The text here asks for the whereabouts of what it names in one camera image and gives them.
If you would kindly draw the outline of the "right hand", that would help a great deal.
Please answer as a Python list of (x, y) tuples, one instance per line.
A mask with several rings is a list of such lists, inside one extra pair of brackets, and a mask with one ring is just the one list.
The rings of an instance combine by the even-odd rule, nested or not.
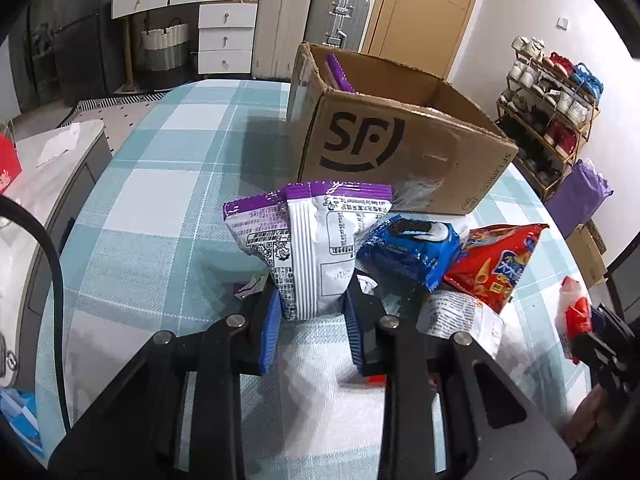
[(608, 394), (601, 385), (594, 386), (565, 425), (563, 439), (569, 448), (576, 448), (593, 431), (608, 430), (615, 426), (616, 417), (608, 406)]

